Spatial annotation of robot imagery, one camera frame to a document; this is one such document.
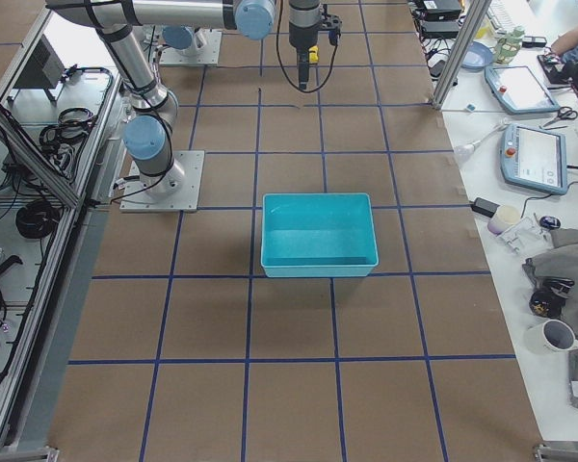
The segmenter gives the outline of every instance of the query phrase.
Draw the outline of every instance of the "keyboard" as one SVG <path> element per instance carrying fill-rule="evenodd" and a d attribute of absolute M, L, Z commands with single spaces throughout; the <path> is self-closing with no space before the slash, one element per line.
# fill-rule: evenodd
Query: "keyboard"
<path fill-rule="evenodd" d="M 510 18 L 502 0 L 492 0 L 490 2 L 486 17 L 492 26 L 492 33 L 496 39 L 513 31 L 513 28 L 517 26 Z"/>

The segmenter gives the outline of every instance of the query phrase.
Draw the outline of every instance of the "blue framed tablet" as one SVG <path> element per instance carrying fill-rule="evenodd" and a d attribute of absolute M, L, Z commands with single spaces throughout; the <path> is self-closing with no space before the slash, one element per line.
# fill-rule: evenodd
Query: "blue framed tablet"
<path fill-rule="evenodd" d="M 506 182 L 544 193 L 567 193 L 564 135 L 512 124 L 503 134 L 499 155 Z"/>
<path fill-rule="evenodd" d="M 487 65 L 484 76 L 494 97 L 510 114 L 559 111 L 559 103 L 526 65 Z"/>

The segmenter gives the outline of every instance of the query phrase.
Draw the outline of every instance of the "black round object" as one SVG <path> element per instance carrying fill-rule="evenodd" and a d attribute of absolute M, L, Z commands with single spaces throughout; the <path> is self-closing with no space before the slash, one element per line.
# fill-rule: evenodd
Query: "black round object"
<path fill-rule="evenodd" d="M 542 318 L 558 319 L 565 305 L 565 299 L 548 289 L 538 289 L 531 295 L 529 307 L 534 315 Z"/>
<path fill-rule="evenodd" d="M 19 234 L 26 239 L 41 239 L 56 229 L 60 212 L 49 201 L 38 199 L 17 211 L 15 225 Z"/>

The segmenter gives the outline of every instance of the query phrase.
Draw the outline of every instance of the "yellow component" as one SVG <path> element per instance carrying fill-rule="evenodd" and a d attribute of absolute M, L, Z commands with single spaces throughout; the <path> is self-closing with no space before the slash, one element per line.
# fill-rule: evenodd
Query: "yellow component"
<path fill-rule="evenodd" d="M 311 64 L 317 64 L 319 62 L 319 47 L 317 45 L 311 46 L 308 50 L 308 61 Z"/>

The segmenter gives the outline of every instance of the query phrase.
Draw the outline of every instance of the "blue joint cap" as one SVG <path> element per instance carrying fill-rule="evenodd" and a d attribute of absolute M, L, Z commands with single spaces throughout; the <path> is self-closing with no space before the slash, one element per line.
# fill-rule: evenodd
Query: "blue joint cap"
<path fill-rule="evenodd" d="M 244 37 L 261 40 L 272 31 L 275 3 L 272 0 L 242 0 L 234 16 Z"/>
<path fill-rule="evenodd" d="M 140 115 L 126 124 L 124 145 L 138 161 L 149 161 L 158 155 L 165 145 L 165 129 L 151 115 Z"/>
<path fill-rule="evenodd" d="M 176 50 L 185 50 L 193 44 L 195 32 L 186 26 L 165 26 L 163 39 L 165 43 Z"/>

